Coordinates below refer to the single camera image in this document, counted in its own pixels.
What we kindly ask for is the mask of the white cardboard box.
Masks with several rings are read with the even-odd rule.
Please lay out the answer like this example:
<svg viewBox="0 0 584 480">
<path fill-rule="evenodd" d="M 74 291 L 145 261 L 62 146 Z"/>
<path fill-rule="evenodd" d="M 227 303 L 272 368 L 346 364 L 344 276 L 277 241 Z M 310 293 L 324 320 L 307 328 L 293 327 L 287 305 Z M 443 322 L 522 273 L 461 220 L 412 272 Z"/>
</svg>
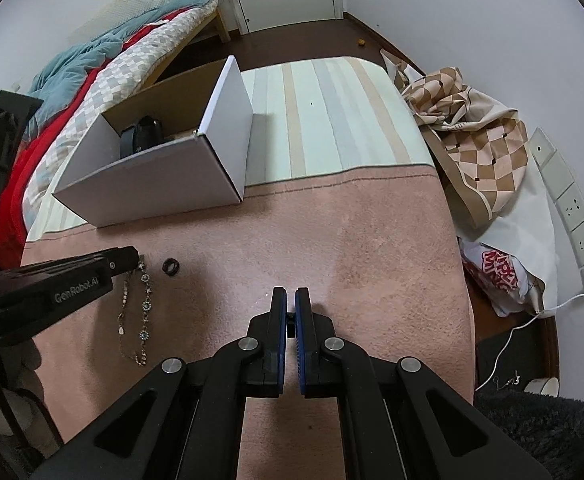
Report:
<svg viewBox="0 0 584 480">
<path fill-rule="evenodd" d="M 121 133 L 157 119 L 163 142 L 121 158 Z M 240 204 L 253 107 L 234 56 L 144 89 L 100 114 L 74 148 L 54 198 L 91 226 Z"/>
</svg>

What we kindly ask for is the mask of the white red printed bag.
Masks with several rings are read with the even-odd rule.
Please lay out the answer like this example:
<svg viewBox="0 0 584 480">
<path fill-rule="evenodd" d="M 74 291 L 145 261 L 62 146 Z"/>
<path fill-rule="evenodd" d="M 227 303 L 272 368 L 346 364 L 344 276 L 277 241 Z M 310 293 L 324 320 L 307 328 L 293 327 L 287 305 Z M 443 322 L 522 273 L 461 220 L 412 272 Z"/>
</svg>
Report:
<svg viewBox="0 0 584 480">
<path fill-rule="evenodd" d="M 516 257 L 478 242 L 459 237 L 465 270 L 488 296 L 499 318 L 528 312 L 538 314 L 544 285 Z"/>
</svg>

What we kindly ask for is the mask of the pink striped table cloth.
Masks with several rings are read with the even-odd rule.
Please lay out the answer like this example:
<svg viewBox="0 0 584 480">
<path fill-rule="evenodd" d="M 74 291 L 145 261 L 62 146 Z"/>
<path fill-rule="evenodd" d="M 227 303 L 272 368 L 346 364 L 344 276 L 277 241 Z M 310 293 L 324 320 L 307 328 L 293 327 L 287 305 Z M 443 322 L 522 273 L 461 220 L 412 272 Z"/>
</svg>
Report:
<svg viewBox="0 0 584 480">
<path fill-rule="evenodd" d="M 193 362 L 246 333 L 271 292 L 309 289 L 315 311 L 370 356 L 415 356 L 474 396 L 474 321 L 456 232 L 433 160 L 383 67 L 361 58 L 285 63 L 242 74 L 254 147 L 240 205 L 97 229 L 39 209 L 23 263 L 134 245 L 152 280 L 149 362 L 139 346 L 138 278 L 125 339 L 123 283 L 36 337 L 38 376 L 71 440 L 166 358 Z M 344 479 L 334 400 L 304 400 L 293 341 L 284 393 L 247 401 L 240 479 Z"/>
</svg>

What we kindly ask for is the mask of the black smart watch band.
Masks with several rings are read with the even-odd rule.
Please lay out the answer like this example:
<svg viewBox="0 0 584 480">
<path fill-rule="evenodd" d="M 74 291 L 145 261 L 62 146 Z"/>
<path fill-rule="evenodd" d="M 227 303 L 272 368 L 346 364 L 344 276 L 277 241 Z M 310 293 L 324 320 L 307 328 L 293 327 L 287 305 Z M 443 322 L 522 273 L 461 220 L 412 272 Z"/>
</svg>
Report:
<svg viewBox="0 0 584 480">
<path fill-rule="evenodd" d="M 161 123 L 151 117 L 143 116 L 121 133 L 120 156 L 126 158 L 154 148 L 163 142 Z"/>
</svg>

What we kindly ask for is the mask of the teal quilt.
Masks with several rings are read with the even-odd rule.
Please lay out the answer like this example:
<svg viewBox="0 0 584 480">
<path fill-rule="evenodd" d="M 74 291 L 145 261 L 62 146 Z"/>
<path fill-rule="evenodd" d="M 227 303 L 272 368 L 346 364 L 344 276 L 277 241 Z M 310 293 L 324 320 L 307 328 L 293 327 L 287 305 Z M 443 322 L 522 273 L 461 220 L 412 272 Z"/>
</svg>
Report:
<svg viewBox="0 0 584 480">
<path fill-rule="evenodd" d="M 27 94 L 42 100 L 37 122 L 49 122 L 68 108 L 91 70 L 123 51 L 124 42 L 144 25 L 183 8 L 202 8 L 211 0 L 171 0 L 143 12 L 100 36 L 57 54 L 33 79 Z"/>
</svg>

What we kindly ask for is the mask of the dark fuzzy clothing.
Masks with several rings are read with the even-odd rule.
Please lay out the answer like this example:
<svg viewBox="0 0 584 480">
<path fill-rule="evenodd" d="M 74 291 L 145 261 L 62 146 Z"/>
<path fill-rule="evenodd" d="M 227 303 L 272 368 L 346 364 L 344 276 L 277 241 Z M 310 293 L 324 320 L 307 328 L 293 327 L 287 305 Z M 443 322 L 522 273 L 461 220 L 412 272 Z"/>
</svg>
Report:
<svg viewBox="0 0 584 480">
<path fill-rule="evenodd" d="M 474 406 L 554 479 L 584 479 L 584 401 L 501 390 Z"/>
</svg>

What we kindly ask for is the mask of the brown checkered fabric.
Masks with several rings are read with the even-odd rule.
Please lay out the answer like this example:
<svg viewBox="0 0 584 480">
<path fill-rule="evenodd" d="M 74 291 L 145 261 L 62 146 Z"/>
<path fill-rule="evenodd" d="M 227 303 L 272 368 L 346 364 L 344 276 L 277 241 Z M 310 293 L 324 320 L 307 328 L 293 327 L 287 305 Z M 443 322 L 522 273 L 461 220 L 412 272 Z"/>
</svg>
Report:
<svg viewBox="0 0 584 480">
<path fill-rule="evenodd" d="M 526 174 L 528 136 L 518 111 L 467 84 L 458 67 L 421 75 L 391 52 L 381 55 L 468 222 L 488 226 Z"/>
</svg>

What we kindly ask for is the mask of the white power strip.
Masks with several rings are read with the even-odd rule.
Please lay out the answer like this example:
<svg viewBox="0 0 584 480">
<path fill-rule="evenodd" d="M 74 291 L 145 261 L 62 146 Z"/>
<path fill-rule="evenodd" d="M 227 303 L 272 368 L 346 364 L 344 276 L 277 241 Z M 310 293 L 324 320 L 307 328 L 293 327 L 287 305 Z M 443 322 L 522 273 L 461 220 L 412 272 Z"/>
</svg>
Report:
<svg viewBox="0 0 584 480">
<path fill-rule="evenodd" d="M 584 284 L 584 194 L 566 160 L 541 128 L 534 129 L 528 148 L 562 220 Z"/>
</svg>

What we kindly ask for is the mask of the white cup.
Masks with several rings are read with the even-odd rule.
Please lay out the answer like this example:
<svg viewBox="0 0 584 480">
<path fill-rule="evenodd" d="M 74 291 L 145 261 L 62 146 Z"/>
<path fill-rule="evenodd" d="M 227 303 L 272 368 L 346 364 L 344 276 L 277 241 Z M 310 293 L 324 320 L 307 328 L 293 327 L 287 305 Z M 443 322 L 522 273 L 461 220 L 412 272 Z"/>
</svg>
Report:
<svg viewBox="0 0 584 480">
<path fill-rule="evenodd" d="M 524 391 L 531 394 L 540 394 L 540 396 L 557 398 L 560 394 L 560 381 L 557 377 L 534 378 L 528 382 Z"/>
</svg>

